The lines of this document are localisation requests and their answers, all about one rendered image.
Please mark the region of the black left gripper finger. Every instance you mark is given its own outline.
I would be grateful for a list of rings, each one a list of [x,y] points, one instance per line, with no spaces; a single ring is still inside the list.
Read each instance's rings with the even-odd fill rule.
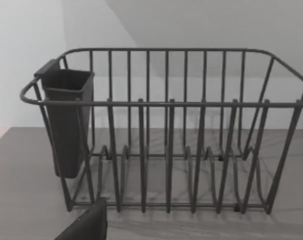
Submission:
[[[107,240],[107,201],[99,197],[54,240]]]

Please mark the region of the dark grey cutlery holder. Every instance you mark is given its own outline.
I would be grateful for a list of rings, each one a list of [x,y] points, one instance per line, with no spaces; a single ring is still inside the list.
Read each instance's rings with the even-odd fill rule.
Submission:
[[[40,77],[47,100],[93,100],[95,74],[92,71],[61,69],[58,60],[51,59],[34,75]],[[74,105],[49,105],[47,113],[53,139],[58,142],[56,154],[60,170],[55,167],[55,174],[62,173],[63,177],[74,179],[83,162],[77,109]]]

